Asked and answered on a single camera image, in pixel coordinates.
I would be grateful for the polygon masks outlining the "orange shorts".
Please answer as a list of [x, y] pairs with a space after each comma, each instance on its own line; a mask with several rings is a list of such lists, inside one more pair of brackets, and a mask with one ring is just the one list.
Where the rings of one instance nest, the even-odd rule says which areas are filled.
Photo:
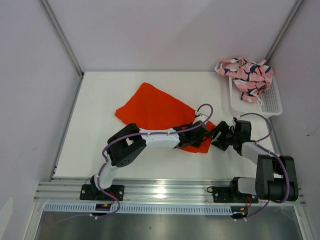
[[191, 124], [196, 119], [196, 110], [144, 82], [115, 116], [124, 124], [136, 124], [144, 132], [169, 132], [174, 127]]

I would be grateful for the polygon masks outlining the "pink patterned shorts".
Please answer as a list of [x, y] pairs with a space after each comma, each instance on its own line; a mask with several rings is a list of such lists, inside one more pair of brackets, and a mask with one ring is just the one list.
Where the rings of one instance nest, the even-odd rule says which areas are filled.
[[271, 87], [274, 76], [273, 68], [265, 60], [255, 62], [243, 57], [221, 60], [214, 70], [230, 77], [240, 91], [240, 100], [248, 103], [262, 103], [261, 96]]

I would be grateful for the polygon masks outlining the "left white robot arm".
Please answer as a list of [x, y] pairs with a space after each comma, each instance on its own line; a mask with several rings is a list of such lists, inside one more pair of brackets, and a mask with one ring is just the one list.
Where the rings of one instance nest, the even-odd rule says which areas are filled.
[[113, 135], [102, 150], [105, 163], [90, 180], [91, 194], [97, 200], [105, 199], [118, 169], [131, 164], [146, 147], [198, 148], [207, 132], [208, 127], [202, 120], [167, 130], [148, 130], [135, 123], [128, 124]]

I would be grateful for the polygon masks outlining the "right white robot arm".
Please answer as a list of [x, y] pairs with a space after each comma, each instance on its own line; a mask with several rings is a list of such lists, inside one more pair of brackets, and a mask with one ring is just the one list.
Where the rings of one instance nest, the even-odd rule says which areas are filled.
[[235, 120], [233, 126], [220, 122], [212, 131], [213, 146], [222, 151], [232, 147], [240, 156], [256, 165], [255, 177], [234, 177], [228, 187], [213, 187], [216, 203], [243, 203], [246, 199], [257, 203], [295, 202], [299, 188], [294, 159], [267, 150], [251, 139], [252, 125], [246, 120]]

